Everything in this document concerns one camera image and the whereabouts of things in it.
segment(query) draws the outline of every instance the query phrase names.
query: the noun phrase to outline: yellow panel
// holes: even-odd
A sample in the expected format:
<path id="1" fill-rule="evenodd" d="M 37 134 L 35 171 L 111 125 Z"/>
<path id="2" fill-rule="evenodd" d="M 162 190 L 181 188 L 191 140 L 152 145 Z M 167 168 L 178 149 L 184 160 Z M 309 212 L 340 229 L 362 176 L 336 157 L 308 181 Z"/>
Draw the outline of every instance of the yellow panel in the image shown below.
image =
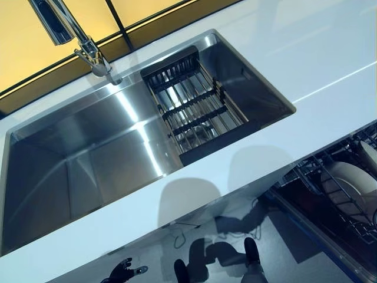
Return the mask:
<path id="1" fill-rule="evenodd" d="M 127 27 L 181 0 L 113 0 L 112 2 L 122 24 Z"/>
<path id="2" fill-rule="evenodd" d="M 118 31 L 105 0 L 65 0 L 95 41 Z M 55 46 L 27 0 L 0 0 L 0 91 L 63 59 L 77 40 Z"/>

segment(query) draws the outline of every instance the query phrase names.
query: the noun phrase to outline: chrome faucet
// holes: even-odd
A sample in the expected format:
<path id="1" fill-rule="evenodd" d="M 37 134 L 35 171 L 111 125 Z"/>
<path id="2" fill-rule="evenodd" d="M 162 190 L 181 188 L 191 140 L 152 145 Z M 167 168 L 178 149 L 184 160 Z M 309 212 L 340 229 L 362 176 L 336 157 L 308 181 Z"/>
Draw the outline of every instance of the chrome faucet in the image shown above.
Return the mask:
<path id="1" fill-rule="evenodd" d="M 65 44 L 76 37 L 81 50 L 75 49 L 74 52 L 90 65 L 93 74 L 106 77 L 114 85 L 121 82 L 121 79 L 112 77 L 110 63 L 82 30 L 63 0 L 29 0 L 29 3 L 55 45 Z"/>

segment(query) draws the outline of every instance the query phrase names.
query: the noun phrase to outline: white plate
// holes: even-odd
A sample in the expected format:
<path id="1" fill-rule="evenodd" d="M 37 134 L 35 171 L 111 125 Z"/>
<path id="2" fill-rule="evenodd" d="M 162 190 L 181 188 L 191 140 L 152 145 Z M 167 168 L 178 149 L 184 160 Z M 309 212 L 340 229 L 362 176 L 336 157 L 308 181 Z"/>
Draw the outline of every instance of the white plate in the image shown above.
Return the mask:
<path id="1" fill-rule="evenodd" d="M 364 170 L 345 162 L 334 162 L 326 169 L 343 187 L 345 192 L 347 192 L 369 216 L 369 219 L 372 220 L 373 214 L 377 209 L 377 181 Z M 321 174 L 321 181 L 326 193 L 339 189 L 336 182 L 330 179 L 326 172 Z M 341 202 L 349 200 L 342 191 L 329 194 L 329 198 L 345 214 L 351 215 L 359 213 L 359 210 L 353 203 L 340 204 Z M 351 217 L 358 221 L 368 223 L 363 216 Z"/>
<path id="2" fill-rule="evenodd" d="M 377 177 L 377 151 L 366 142 L 360 141 L 358 153 L 368 169 Z"/>

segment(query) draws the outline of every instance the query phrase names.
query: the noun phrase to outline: black shoe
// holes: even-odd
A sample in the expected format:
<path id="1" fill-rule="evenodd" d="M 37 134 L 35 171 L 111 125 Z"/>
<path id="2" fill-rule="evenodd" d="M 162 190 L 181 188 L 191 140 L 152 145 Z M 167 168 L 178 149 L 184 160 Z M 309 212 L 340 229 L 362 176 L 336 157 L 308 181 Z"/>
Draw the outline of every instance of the black shoe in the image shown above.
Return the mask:
<path id="1" fill-rule="evenodd" d="M 254 239 L 247 237 L 244 241 L 247 265 L 257 263 L 260 264 L 259 253 Z"/>
<path id="2" fill-rule="evenodd" d="M 177 259 L 175 261 L 174 272 L 176 273 L 178 283 L 190 283 L 189 272 L 182 259 Z"/>

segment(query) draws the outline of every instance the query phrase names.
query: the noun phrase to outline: sink basin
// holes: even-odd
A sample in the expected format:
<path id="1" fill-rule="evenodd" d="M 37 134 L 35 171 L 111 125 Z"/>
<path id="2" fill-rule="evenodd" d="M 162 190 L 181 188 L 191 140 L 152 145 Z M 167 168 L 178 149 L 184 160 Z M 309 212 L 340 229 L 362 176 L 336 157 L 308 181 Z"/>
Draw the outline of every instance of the sink basin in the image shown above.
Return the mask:
<path id="1" fill-rule="evenodd" d="M 187 164 L 294 113 L 215 31 L 142 63 L 120 85 L 105 85 L 8 132 L 3 255 L 186 165 L 183 146 L 172 138 L 140 70 L 188 46 L 197 48 L 200 63 L 253 127 L 233 126 L 225 142 L 202 142 L 206 149 Z M 223 135 L 214 136 L 219 141 Z"/>

